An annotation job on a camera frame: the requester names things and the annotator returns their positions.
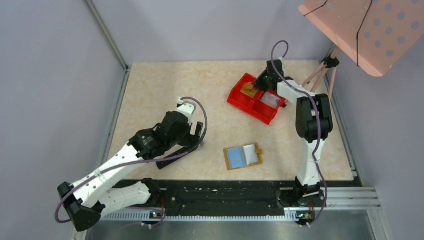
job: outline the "small box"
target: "small box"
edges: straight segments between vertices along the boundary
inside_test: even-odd
[[[257,143],[224,149],[227,170],[253,167],[262,164],[262,149]]]

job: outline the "red compartment tray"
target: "red compartment tray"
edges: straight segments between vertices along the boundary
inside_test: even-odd
[[[251,83],[255,80],[256,77],[245,73],[240,81],[238,81],[238,83],[235,85],[235,87],[232,88],[227,102],[269,125],[276,117],[278,110],[284,104],[286,99],[278,96],[273,91],[268,90],[268,93],[281,99],[277,108],[273,108],[261,101],[265,94],[264,91],[258,90],[254,97],[250,97],[244,94],[242,92],[242,87],[246,83]]]

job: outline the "beige tabletop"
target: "beige tabletop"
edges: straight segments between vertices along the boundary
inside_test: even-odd
[[[308,78],[319,65],[315,60],[286,60],[284,64],[286,76],[297,83]],[[302,160],[295,106],[280,108],[271,124],[266,125],[227,103],[231,89],[243,74],[258,76],[265,67],[265,61],[134,63],[109,158],[137,131],[154,127],[162,122],[167,111],[175,111],[178,97],[189,96],[198,99],[206,109],[209,126],[204,146],[162,170],[154,163],[146,164],[126,179],[294,180]],[[326,92],[324,83],[316,91]],[[193,123],[196,122],[204,122],[200,107],[194,114]],[[327,180],[352,180],[334,113],[333,123],[321,156],[322,173]],[[228,171],[223,149],[251,143],[257,143],[263,150],[263,164]]]

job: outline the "white wall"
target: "white wall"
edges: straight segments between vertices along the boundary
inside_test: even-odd
[[[422,239],[424,37],[383,77],[345,54],[334,91],[362,180],[374,186],[394,239]]]
[[[69,240],[56,188],[100,163],[123,72],[82,0],[3,0],[0,23],[0,239]]]
[[[331,42],[299,12],[303,2],[94,0],[127,63],[268,60],[283,39],[288,59],[322,59]]]

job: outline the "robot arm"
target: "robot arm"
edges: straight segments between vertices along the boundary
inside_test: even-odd
[[[326,94],[316,95],[298,85],[293,78],[285,76],[282,59],[274,60],[274,64],[291,87],[277,75],[272,66],[272,61],[267,62],[265,71],[253,84],[261,91],[266,92],[269,89],[276,92],[279,96],[296,106],[296,131],[299,137],[302,138],[303,145],[301,167],[295,180],[296,195],[298,199],[316,195],[320,191],[320,176],[312,152],[318,141],[318,117],[321,122],[321,140],[315,157],[319,164],[328,134],[333,130],[329,97]],[[318,113],[314,112],[309,98],[295,89],[308,93],[314,99]]]
[[[189,144],[190,142],[199,141],[197,136],[199,134],[190,135],[195,110],[194,103],[179,99],[177,110],[167,112],[162,123],[158,123],[153,128],[138,131],[117,154],[86,177],[72,184],[64,182],[57,188],[60,197],[63,198],[74,187],[96,176],[91,182],[76,190],[63,203],[78,232],[91,228],[109,213],[158,200],[160,189],[151,178],[145,178],[125,188],[112,188],[130,172],[146,163],[129,164],[104,174],[101,172],[125,163],[154,159],[162,156],[177,144],[183,147],[192,147],[193,144]],[[196,132],[201,132],[201,126],[203,124],[197,124]]]

